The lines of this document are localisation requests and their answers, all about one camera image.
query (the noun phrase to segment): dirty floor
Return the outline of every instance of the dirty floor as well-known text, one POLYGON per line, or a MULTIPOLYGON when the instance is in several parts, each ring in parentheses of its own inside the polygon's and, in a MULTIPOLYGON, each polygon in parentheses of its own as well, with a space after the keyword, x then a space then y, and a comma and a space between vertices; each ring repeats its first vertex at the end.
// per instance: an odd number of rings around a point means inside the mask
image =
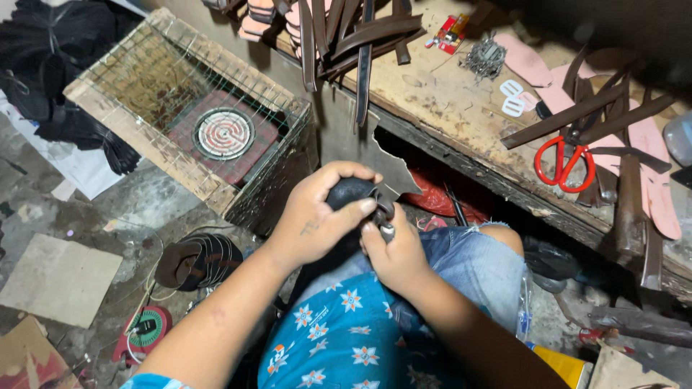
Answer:
MULTIPOLYGON (((0 260, 0 289, 34 233, 76 241, 123 257, 89 329, 38 318, 48 330, 49 341, 65 361, 74 366, 76 373, 85 367, 93 369, 99 388, 117 388, 130 374, 119 371, 117 364, 111 362, 111 355, 126 319, 143 297, 144 283, 163 246, 200 226, 223 226, 208 231, 229 235, 246 255, 261 244, 261 239, 247 230, 229 226, 148 160, 142 161, 134 173, 93 201, 79 191, 68 201, 60 201, 51 195, 51 190, 63 181, 62 175, 1 114, 0 155, 27 171, 27 175, 23 175, 0 161, 0 203, 3 204, 0 221, 5 234, 0 247, 6 251, 0 260), (113 230, 104 230, 109 222, 113 230), (95 363, 87 364, 85 355, 95 363)), ((420 210, 409 213, 412 219, 428 215, 420 210)), ((290 294, 292 282, 294 278, 289 279, 281 291, 284 300, 290 294)), ((169 294, 167 289, 157 287, 152 295, 162 298, 169 294)), ((198 292, 178 292, 156 304, 168 308, 177 323, 190 303, 200 297, 198 292)), ((529 340, 576 355, 579 329, 564 317, 553 296, 534 286, 531 310, 533 321, 529 340)), ((0 307, 0 336, 9 332, 25 315, 25 312, 0 307)))

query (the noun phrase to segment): knee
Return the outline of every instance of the knee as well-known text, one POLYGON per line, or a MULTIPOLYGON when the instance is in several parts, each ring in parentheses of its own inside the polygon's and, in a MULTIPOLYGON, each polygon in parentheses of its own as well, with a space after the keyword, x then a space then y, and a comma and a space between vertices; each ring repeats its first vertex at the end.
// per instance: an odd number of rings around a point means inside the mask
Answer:
POLYGON ((517 232, 502 224, 489 224, 479 229, 485 235, 490 235, 498 242, 502 242, 509 246, 515 253, 524 256, 524 246, 521 243, 521 237, 517 232))

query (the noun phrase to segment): hand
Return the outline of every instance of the hand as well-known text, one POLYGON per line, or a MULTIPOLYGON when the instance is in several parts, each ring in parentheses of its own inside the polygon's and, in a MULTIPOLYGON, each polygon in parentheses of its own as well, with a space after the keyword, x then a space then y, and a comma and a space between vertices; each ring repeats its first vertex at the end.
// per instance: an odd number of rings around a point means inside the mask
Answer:
POLYGON ((362 228, 362 243, 380 281, 406 298, 437 275, 428 264, 418 231, 406 221, 398 203, 394 203, 392 225, 394 239, 387 244, 377 226, 367 222, 362 228))
POLYGON ((271 237, 260 249, 291 272, 323 257, 344 235, 377 208, 374 199, 354 201, 334 212, 325 200, 342 178, 379 183, 382 174, 356 162, 334 161, 305 177, 289 195, 271 237))

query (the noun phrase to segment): red plastic bag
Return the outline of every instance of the red plastic bag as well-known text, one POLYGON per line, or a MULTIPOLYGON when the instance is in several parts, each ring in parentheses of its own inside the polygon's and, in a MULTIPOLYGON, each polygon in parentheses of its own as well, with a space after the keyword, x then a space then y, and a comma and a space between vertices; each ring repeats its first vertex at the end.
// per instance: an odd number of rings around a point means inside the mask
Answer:
POLYGON ((431 180, 425 177, 420 169, 409 169, 413 176, 413 181, 416 181, 422 190, 423 194, 405 193, 403 196, 412 204, 428 210, 438 215, 454 217, 454 207, 452 201, 447 197, 444 188, 435 185, 431 180))
MULTIPOLYGON (((428 178, 429 173, 424 172, 421 169, 415 168, 409 169, 408 171, 411 173, 411 176, 413 176, 413 181, 416 182, 416 185, 423 190, 423 194, 417 195, 413 193, 404 193, 403 197, 406 200, 415 206, 441 216, 455 216, 452 200, 449 198, 449 196, 447 196, 444 186, 437 185, 428 178)), ((461 201, 458 198, 457 200, 462 206, 464 216, 469 223, 481 224, 490 220, 488 215, 485 215, 472 205, 466 203, 465 201, 461 201)))

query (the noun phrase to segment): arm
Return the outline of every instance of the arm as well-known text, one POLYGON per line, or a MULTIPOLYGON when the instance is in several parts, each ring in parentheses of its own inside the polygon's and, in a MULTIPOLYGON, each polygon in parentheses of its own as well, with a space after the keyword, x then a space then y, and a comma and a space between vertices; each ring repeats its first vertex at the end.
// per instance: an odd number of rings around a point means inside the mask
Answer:
POLYGON ((394 239, 386 244, 368 223, 363 246, 380 281, 418 310, 473 374, 469 379, 481 388, 569 388, 540 357, 428 266, 418 232, 401 206, 394 206, 394 239))
POLYGON ((160 374, 195 389, 223 388, 288 275, 321 258, 377 207, 365 199, 334 212, 325 199, 342 177, 382 180, 357 163, 335 162, 301 181, 269 240, 166 335, 137 374, 160 374))

